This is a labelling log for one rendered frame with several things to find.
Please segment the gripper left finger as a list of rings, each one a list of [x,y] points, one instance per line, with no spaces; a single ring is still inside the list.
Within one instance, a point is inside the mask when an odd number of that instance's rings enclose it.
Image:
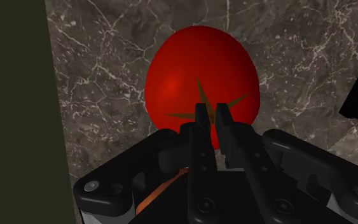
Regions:
[[[83,224],[219,224],[204,104],[179,132],[161,129],[86,174],[72,192]]]

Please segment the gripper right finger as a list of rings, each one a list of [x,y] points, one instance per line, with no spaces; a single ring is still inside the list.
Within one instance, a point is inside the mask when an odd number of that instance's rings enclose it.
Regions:
[[[230,168],[243,168],[265,224],[358,224],[358,165],[282,130],[257,134],[216,107]]]

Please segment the red tomato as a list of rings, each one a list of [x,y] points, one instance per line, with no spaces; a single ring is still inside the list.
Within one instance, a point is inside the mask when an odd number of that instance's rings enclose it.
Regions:
[[[158,129],[179,131],[204,103],[210,124],[216,106],[228,105],[236,122],[252,124],[260,108],[259,78],[250,55],[230,34],[204,25],[176,31],[149,66],[144,87],[146,110]]]

